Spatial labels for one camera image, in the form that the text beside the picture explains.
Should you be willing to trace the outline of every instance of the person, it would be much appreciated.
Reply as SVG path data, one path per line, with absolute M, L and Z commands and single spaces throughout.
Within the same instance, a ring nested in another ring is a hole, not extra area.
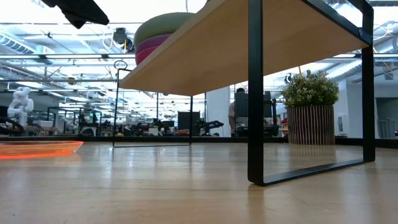
M 236 90 L 236 93 L 244 93 L 244 88 L 238 88 Z M 228 121 L 229 121 L 229 126 L 231 127 L 231 136 L 236 137 L 236 127 L 240 126 L 247 126 L 248 118 L 244 117 L 235 117 L 235 101 L 233 101 L 229 105 L 229 110 L 228 110 Z

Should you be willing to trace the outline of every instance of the green cushion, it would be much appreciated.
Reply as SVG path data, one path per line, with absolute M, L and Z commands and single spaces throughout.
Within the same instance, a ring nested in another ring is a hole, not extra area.
M 142 41 L 157 35 L 174 33 L 193 15 L 189 12 L 173 12 L 149 19 L 138 28 L 134 45 L 137 47 Z

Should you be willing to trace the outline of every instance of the stacked cushions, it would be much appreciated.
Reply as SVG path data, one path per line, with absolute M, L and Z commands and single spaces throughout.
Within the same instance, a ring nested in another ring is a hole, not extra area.
M 134 35 L 137 65 L 193 15 L 189 12 L 173 12 L 153 17 L 143 23 Z

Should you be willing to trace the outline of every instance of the potted plant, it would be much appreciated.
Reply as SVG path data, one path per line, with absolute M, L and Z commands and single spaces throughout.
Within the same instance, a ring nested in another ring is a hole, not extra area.
M 294 75 L 282 91 L 287 108 L 289 143 L 334 144 L 333 105 L 338 101 L 338 85 L 318 71 Z

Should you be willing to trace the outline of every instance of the pink cushion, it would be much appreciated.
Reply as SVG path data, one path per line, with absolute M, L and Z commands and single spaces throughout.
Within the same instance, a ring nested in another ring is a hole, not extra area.
M 136 54 L 136 64 L 139 65 L 145 58 L 147 58 L 150 53 L 152 53 L 158 46 L 149 47 L 138 54 Z
M 155 37 L 151 37 L 149 39 L 146 39 L 141 42 L 138 46 L 136 46 L 136 54 L 139 52 L 142 52 L 145 49 L 148 49 L 149 47 L 155 47 L 159 46 L 162 44 L 167 38 L 169 38 L 172 34 L 163 34 L 163 35 L 158 35 Z

